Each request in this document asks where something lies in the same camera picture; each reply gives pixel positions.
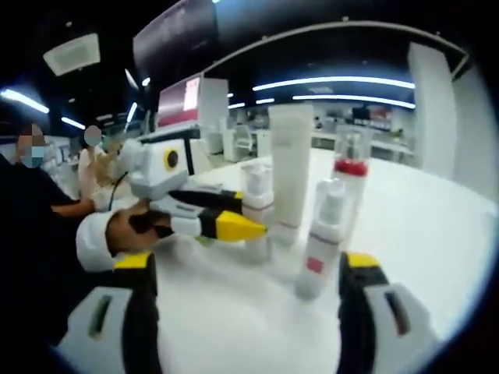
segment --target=ceiling light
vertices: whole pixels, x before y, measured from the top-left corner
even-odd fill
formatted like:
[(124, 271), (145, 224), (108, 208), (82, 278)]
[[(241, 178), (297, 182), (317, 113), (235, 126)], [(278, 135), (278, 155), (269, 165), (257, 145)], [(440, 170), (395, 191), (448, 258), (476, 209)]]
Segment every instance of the ceiling light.
[(229, 109), (236, 109), (236, 108), (242, 108), (242, 107), (245, 107), (246, 104), (244, 103), (239, 103), (239, 104), (233, 104), (233, 105), (229, 105), (228, 108)]
[(94, 34), (78, 37), (45, 52), (44, 60), (56, 76), (98, 64), (101, 62), (99, 36)]
[(126, 80), (128, 80), (129, 85), (132, 86), (133, 88), (135, 88), (136, 90), (138, 90), (139, 87), (137, 86), (135, 79), (132, 77), (132, 74), (130, 74), (128, 69), (125, 69), (125, 76), (126, 76)]
[(67, 118), (67, 117), (62, 117), (61, 118), (61, 121), (67, 123), (68, 125), (71, 125), (71, 126), (75, 126), (77, 127), (78, 129), (82, 129), (84, 130), (85, 129), (85, 126), (82, 125), (81, 123), (78, 123), (76, 121), (73, 121), (71, 118)]
[(98, 121), (104, 121), (105, 119), (110, 119), (110, 118), (112, 118), (111, 114), (109, 114), (109, 115), (99, 115), (95, 119), (97, 119)]
[(269, 104), (273, 103), (275, 99), (262, 99), (262, 100), (257, 100), (257, 104)]
[(293, 100), (354, 100), (354, 101), (370, 101), (373, 103), (382, 103), (397, 105), (399, 107), (414, 109), (415, 104), (405, 103), (404, 101), (382, 99), (379, 97), (369, 97), (369, 96), (354, 96), (354, 95), (304, 95), (304, 96), (293, 96)]
[(128, 112), (128, 116), (126, 117), (127, 122), (132, 121), (133, 115), (135, 114), (136, 110), (137, 110), (137, 103), (133, 103), (132, 107), (130, 108), (130, 111)]
[(307, 83), (326, 83), (326, 82), (363, 82), (363, 83), (379, 83), (390, 86), (399, 86), (404, 88), (414, 89), (415, 84), (410, 82), (402, 82), (401, 80), (371, 78), (369, 76), (322, 76), (319, 78), (305, 78), (285, 80), (284, 82), (264, 84), (262, 86), (253, 87), (253, 91), (268, 90), (269, 88), (293, 86), (295, 84)]
[(42, 113), (47, 114), (48, 113), (48, 108), (45, 107), (44, 105), (37, 103), (35, 100), (30, 99), (28, 96), (24, 96), (22, 93), (19, 93), (14, 90), (4, 90), (0, 93), (0, 96), (4, 97), (5, 99), (9, 99), (12, 101), (19, 101), (20, 103), (23, 103), (27, 105), (28, 107), (32, 107), (33, 109), (36, 109), (37, 111), (41, 111)]

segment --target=robotic hand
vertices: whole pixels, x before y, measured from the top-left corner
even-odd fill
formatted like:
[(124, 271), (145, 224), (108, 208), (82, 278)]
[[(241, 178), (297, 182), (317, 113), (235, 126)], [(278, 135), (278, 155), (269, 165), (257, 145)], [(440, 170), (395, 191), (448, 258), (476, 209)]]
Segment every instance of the robotic hand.
[(220, 185), (200, 185), (189, 180), (187, 167), (179, 157), (181, 149), (159, 150), (150, 144), (128, 139), (117, 158), (117, 167), (128, 172), (132, 193), (150, 200), (150, 210), (132, 216), (130, 225), (138, 233), (151, 228), (164, 215), (171, 231), (156, 228), (161, 237), (172, 232), (204, 236), (225, 242), (254, 240), (267, 228), (242, 215), (242, 193)]

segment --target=clear bottle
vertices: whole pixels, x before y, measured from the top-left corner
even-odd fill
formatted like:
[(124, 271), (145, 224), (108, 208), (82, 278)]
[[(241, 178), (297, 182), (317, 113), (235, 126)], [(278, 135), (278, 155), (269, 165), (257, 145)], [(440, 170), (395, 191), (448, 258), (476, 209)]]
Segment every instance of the clear bottle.
[(338, 140), (334, 147), (335, 161), (332, 178), (345, 183), (345, 243), (347, 248), (352, 238), (359, 208), (362, 202), (369, 171), (372, 134), (369, 129), (352, 125), (338, 127)]
[[(273, 224), (274, 191), (272, 170), (263, 164), (242, 168), (245, 188), (242, 191), (242, 215), (268, 228)], [(247, 256), (254, 263), (265, 263), (271, 258), (272, 242), (269, 235), (245, 243)]]
[(303, 265), (296, 279), (295, 292), (300, 298), (317, 298), (331, 278), (342, 250), (345, 196), (345, 183), (339, 179), (327, 182), (327, 191), (314, 215)]

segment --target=face mask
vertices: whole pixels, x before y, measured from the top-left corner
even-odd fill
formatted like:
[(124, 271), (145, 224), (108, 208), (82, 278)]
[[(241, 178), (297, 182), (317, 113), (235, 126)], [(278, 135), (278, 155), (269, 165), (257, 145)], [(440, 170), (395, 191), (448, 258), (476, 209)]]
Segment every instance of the face mask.
[(21, 162), (27, 168), (33, 169), (39, 167), (44, 162), (45, 149), (43, 146), (32, 146), (30, 148), (31, 154), (21, 156)]
[(32, 146), (31, 147), (31, 157), (44, 158), (45, 147), (44, 146)]

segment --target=yellow camera lens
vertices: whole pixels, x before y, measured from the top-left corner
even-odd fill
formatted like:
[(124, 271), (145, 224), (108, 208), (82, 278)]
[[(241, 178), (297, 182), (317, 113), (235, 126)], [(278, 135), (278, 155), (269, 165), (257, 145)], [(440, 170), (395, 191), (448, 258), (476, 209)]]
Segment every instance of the yellow camera lens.
[(176, 150), (166, 150), (163, 156), (163, 163), (168, 171), (172, 171), (179, 164), (179, 153)]

